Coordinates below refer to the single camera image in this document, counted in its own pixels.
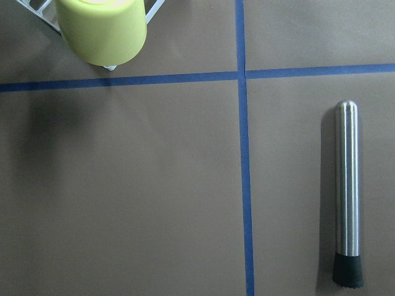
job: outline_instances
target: metal muddler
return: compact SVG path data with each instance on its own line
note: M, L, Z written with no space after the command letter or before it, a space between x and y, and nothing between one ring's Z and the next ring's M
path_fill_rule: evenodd
M333 281L348 288L364 284L360 262L358 109L353 101L335 107L336 255Z

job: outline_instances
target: yellow cup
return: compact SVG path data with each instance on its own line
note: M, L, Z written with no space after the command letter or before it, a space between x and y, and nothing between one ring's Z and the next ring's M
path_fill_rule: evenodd
M69 48L94 65L128 62L147 36L144 0L56 0L56 14Z

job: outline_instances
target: blue tape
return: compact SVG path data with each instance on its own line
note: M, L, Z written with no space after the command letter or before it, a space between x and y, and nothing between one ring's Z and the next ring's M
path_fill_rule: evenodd
M9 93L15 91L41 91L48 89L100 88L108 86L224 81L236 80L237 77L238 72L212 72L26 83L5 83L0 84L0 93Z
M395 64L248 70L247 79L395 72Z
M238 67L239 124L241 150L241 186L243 195L244 258L247 296L254 296L254 251L252 243L251 186L249 171L249 136L246 81L246 42L243 0L235 0L236 50Z

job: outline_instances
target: black plastic end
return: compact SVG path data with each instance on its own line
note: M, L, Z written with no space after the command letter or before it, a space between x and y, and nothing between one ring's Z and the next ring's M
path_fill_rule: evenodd
M336 253L333 281L342 287L361 288L364 285L360 256L344 256Z

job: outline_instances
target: horizontal blue line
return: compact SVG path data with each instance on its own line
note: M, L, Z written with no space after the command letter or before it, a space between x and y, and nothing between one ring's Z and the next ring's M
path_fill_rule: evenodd
M40 91L47 89L100 88L108 86L224 81L237 80L237 77L238 72L234 71L117 78L95 78L82 80L58 80L26 83L5 83L0 84L0 93L8 93L14 91Z
M395 64L248 70L247 79L395 72Z

